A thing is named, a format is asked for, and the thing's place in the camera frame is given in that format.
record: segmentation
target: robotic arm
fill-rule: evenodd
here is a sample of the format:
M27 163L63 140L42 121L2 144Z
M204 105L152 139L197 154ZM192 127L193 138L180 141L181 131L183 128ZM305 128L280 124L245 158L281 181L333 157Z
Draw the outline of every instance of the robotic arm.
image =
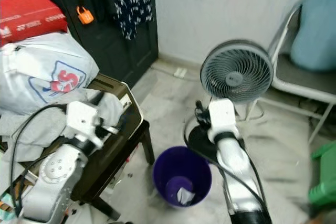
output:
M217 145L217 161L224 178L224 193L233 224L266 224L265 209L246 186L225 171L242 180L261 198L261 188L255 182L253 168L245 150L240 146L240 132L236 126L234 105L229 99L212 101L209 105L211 128L208 138Z
M232 224L271 224L259 177L253 173L254 165L242 145L233 103L219 99L211 101L207 110L200 102L196 106L202 116L196 114L200 126L193 131L206 133L191 133L185 141L189 148L218 166Z
M100 124L96 106L82 102L68 104L67 126L76 132L75 138L42 162L37 182L23 200L20 223L61 222L71 192L88 162L87 156L103 147L102 140L95 134Z

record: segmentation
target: hanging clothing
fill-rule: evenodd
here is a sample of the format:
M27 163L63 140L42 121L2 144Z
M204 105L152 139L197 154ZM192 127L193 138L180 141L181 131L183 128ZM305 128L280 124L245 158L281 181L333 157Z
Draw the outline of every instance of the hanging clothing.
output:
M115 0L117 23L126 39L134 39L136 26L152 20L151 0Z

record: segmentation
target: table leg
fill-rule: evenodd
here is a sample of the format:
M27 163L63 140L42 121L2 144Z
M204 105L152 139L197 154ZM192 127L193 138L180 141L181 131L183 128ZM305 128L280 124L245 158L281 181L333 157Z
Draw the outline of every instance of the table leg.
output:
M144 123L147 123L148 126L146 127L145 132L141 136L141 143L143 150L145 151L146 160L150 165L152 165L155 162L155 157L153 152L151 135L149 132L149 123L147 121L145 121Z
M114 210L100 197L94 198L89 204L113 220L118 220L120 217L120 213Z

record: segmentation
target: purple trash bin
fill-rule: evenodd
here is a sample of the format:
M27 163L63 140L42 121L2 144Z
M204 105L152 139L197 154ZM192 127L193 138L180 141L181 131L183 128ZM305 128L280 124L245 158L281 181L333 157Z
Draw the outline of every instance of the purple trash bin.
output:
M171 147L160 154L154 164L153 180L170 205L182 208L201 202L212 184L208 162L185 146ZM178 199L177 192L181 188L195 194L187 205Z

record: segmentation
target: white wall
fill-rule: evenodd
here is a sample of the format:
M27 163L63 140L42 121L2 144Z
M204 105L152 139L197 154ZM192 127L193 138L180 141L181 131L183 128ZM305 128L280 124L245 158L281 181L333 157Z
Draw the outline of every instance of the white wall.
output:
M297 0L156 0L161 54L202 63L226 40L247 38L267 48Z

